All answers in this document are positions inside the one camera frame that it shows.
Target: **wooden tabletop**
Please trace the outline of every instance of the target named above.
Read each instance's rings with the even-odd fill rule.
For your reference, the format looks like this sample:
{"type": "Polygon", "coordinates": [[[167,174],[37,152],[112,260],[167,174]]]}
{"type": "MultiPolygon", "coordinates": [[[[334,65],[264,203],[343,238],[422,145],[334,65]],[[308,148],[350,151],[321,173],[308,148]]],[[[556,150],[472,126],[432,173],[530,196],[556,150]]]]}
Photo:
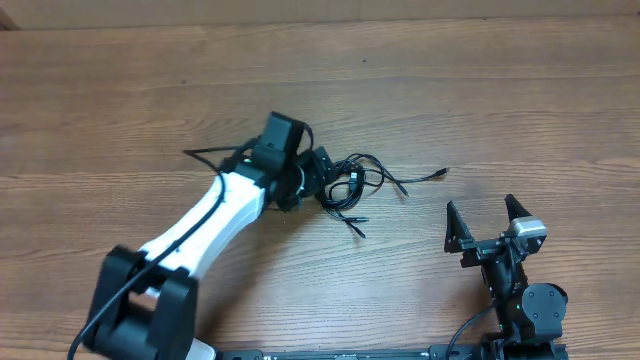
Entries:
{"type": "Polygon", "coordinates": [[[447,343],[488,294],[443,252],[446,203],[490,238],[513,193],[549,229],[525,270],[569,294],[572,359],[640,356],[640,18],[610,17],[0,33],[0,358],[64,358],[105,254],[210,185],[181,150],[239,144],[271,110],[334,160],[451,172],[365,197],[366,240],[314,199],[265,213],[203,280],[199,338],[447,343]]]}

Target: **wooden table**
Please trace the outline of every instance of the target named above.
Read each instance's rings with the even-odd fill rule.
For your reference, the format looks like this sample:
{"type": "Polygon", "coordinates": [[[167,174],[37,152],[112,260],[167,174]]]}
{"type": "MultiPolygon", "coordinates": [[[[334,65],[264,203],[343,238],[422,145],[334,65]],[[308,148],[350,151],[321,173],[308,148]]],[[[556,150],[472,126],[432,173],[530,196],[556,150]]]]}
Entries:
{"type": "Polygon", "coordinates": [[[104,255],[208,188],[181,150],[241,143],[270,110],[311,124],[334,160],[451,173],[365,198],[366,240],[313,199],[266,213],[202,282],[200,338],[446,343],[488,301],[480,270],[443,253],[446,203],[489,238],[513,193],[549,228],[525,269],[569,293],[572,358],[638,358],[638,17],[0,33],[0,358],[64,358],[104,255]]]}

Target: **table surface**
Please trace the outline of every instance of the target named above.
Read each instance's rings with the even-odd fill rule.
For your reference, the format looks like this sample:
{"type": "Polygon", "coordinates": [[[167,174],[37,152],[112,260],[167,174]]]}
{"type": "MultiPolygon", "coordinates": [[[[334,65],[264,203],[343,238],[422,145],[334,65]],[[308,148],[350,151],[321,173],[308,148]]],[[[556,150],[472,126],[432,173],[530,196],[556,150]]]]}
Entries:
{"type": "Polygon", "coordinates": [[[480,270],[443,253],[446,203],[490,238],[513,193],[548,226],[525,269],[568,292],[572,358],[636,359],[639,99],[639,17],[0,33],[0,357],[62,359],[105,254],[163,233],[209,187],[181,150],[241,143],[277,110],[334,160],[451,172],[363,199],[350,214],[371,218],[366,240],[314,199],[265,213],[201,283],[199,338],[446,343],[488,303],[480,270]]]}

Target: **black cable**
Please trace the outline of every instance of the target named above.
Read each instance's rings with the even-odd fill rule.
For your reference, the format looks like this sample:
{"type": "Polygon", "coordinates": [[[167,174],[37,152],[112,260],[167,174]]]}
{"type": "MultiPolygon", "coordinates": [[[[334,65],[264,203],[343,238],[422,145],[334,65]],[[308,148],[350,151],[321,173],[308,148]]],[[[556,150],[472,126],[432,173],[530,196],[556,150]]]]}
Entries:
{"type": "Polygon", "coordinates": [[[436,177],[442,176],[447,173],[448,169],[440,169],[435,173],[417,178],[417,179],[408,179],[408,180],[399,180],[396,179],[390,172],[387,170],[384,165],[378,160],[375,156],[369,154],[360,154],[355,153],[347,156],[346,159],[335,162],[335,167],[337,171],[338,178],[341,176],[349,175],[349,181],[340,181],[334,183],[329,187],[328,191],[324,191],[319,193],[318,200],[322,204],[322,208],[327,212],[327,214],[335,217],[336,219],[344,221],[350,228],[352,228],[361,238],[366,238],[365,234],[358,229],[354,223],[367,222],[369,218],[367,217],[350,217],[345,216],[342,213],[342,210],[350,209],[360,201],[362,198],[362,194],[365,186],[372,186],[375,188],[380,188],[382,184],[384,184],[384,180],[388,179],[392,183],[394,183],[400,191],[405,196],[409,196],[407,190],[402,186],[402,184],[408,183],[416,183],[421,181],[428,181],[434,179],[436,177]],[[362,163],[358,160],[366,159],[373,163],[377,169],[375,168],[365,168],[362,163]],[[367,181],[367,173],[376,173],[380,175],[380,181],[372,183],[367,181]],[[349,195],[343,199],[334,199],[333,198],[333,190],[338,186],[348,185],[349,186],[349,195]]]}
{"type": "MultiPolygon", "coordinates": [[[[511,247],[511,243],[507,242],[506,243],[507,249],[509,251],[509,261],[511,262],[511,269],[510,269],[510,275],[511,275],[511,284],[509,285],[509,292],[507,293],[507,296],[510,296],[513,293],[513,290],[515,289],[516,286],[516,259],[515,259],[515,255],[513,253],[513,248],[511,247]]],[[[501,299],[501,300],[494,300],[493,303],[491,305],[489,305],[488,307],[486,307],[484,310],[480,311],[479,313],[475,314],[471,319],[467,320],[466,323],[464,323],[464,325],[462,325],[460,327],[460,329],[458,329],[458,331],[456,331],[456,333],[453,335],[453,337],[451,338],[451,341],[449,341],[449,346],[447,346],[447,352],[445,354],[445,360],[449,360],[449,358],[451,357],[451,350],[453,350],[453,346],[455,345],[456,341],[458,341],[458,338],[460,337],[460,335],[462,335],[462,332],[465,331],[469,326],[471,326],[473,323],[475,323],[476,321],[478,321],[478,319],[484,317],[485,315],[487,315],[492,309],[497,308],[498,305],[502,304],[503,302],[507,301],[507,299],[501,299]]],[[[501,344],[500,348],[498,351],[502,350],[502,347],[504,347],[504,345],[506,344],[501,344]]]]}
{"type": "Polygon", "coordinates": [[[202,156],[200,156],[198,154],[199,153],[205,153],[205,152],[214,152],[214,151],[235,150],[234,156],[236,156],[238,154],[242,154],[246,150],[248,150],[248,149],[252,148],[253,146],[255,146],[256,142],[257,142],[257,139],[251,139],[246,144],[244,144],[243,146],[227,146],[227,147],[219,147],[219,148],[196,149],[196,150],[185,150],[184,151],[184,153],[186,155],[189,155],[192,158],[204,163],[209,168],[211,168],[213,171],[215,171],[218,175],[220,175],[220,195],[218,196],[218,199],[213,204],[211,209],[209,209],[209,211],[207,211],[202,216],[202,218],[200,218],[200,220],[198,220],[198,222],[196,222],[191,228],[189,228],[189,230],[187,230],[180,238],[178,238],[174,242],[172,242],[171,245],[165,251],[163,251],[155,259],[153,259],[150,263],[148,263],[142,270],[140,270],[131,279],[129,279],[129,281],[127,281],[120,288],[120,290],[118,290],[111,297],[111,299],[109,299],[109,301],[107,301],[102,306],[102,308],[100,308],[100,310],[93,316],[93,318],[91,318],[91,320],[87,321],[87,324],[82,328],[82,330],[80,330],[78,335],[76,335],[76,338],[71,343],[71,346],[69,347],[69,352],[67,353],[67,360],[73,360],[73,358],[74,358],[74,356],[76,354],[76,351],[78,350],[78,347],[82,343],[82,340],[84,340],[84,338],[89,334],[89,332],[93,329],[93,327],[96,326],[98,321],[100,321],[100,319],[109,310],[109,308],[111,308],[111,306],[113,306],[113,304],[116,301],[118,301],[120,298],[122,298],[123,295],[125,295],[128,291],[130,291],[131,288],[133,286],[135,286],[140,281],[140,279],[142,279],[147,273],[149,273],[151,270],[153,270],[162,260],[164,260],[167,256],[169,256],[169,254],[171,254],[173,251],[175,251],[191,235],[193,235],[193,233],[195,233],[200,228],[200,226],[202,226],[202,224],[204,224],[207,220],[209,220],[209,218],[215,213],[215,211],[218,209],[218,207],[220,207],[220,204],[224,201],[224,195],[225,195],[225,192],[226,192],[226,183],[225,183],[225,180],[224,180],[224,176],[222,176],[222,173],[220,172],[220,170],[218,169],[217,166],[215,166],[211,161],[203,158],[202,156]]]}

